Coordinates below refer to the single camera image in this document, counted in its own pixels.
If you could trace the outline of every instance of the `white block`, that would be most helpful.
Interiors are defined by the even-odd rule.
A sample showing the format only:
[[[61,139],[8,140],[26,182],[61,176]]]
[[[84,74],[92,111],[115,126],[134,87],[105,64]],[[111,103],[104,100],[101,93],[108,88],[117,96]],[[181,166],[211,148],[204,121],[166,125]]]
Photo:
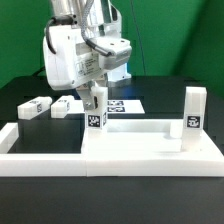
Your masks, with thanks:
[[[50,97],[37,97],[17,107],[19,119],[31,120],[37,115],[50,109],[52,99]]]
[[[0,154],[7,153],[18,137],[18,124],[7,123],[0,131]]]
[[[73,96],[62,96],[51,106],[51,117],[64,118],[68,114],[73,101]]]
[[[97,98],[98,107],[85,113],[85,127],[106,129],[108,89],[106,87],[92,87],[92,93]]]
[[[182,151],[200,151],[201,134],[204,124],[206,89],[187,87],[182,133]]]

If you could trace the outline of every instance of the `white foam base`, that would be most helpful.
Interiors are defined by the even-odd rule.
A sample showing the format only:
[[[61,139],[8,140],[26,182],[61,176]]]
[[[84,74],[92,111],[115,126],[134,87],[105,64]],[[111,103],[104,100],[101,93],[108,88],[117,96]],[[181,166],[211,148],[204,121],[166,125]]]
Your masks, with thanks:
[[[86,129],[80,154],[2,154],[0,176],[224,176],[224,157],[203,132],[201,150],[181,152],[174,120],[109,120]]]

